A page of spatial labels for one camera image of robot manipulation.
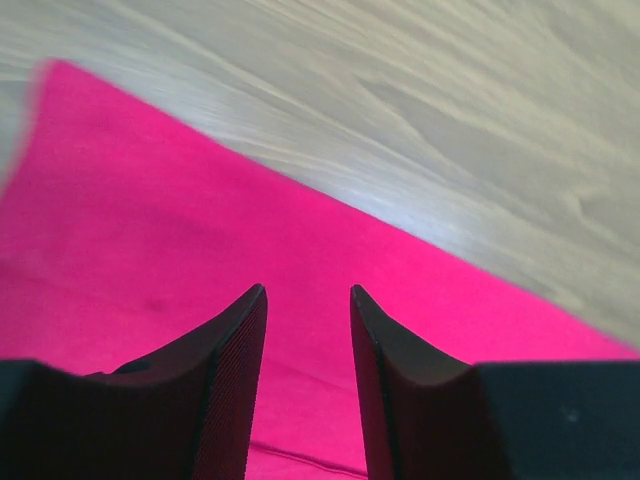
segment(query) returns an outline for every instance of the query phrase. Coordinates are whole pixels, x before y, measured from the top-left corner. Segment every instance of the light wood floor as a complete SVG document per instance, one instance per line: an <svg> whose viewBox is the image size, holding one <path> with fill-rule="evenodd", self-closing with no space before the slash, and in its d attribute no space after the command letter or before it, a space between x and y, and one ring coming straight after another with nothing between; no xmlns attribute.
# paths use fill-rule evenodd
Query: light wood floor
<svg viewBox="0 0 640 480"><path fill-rule="evenodd" d="M640 345L637 0L0 0L4 177L48 56Z"/></svg>

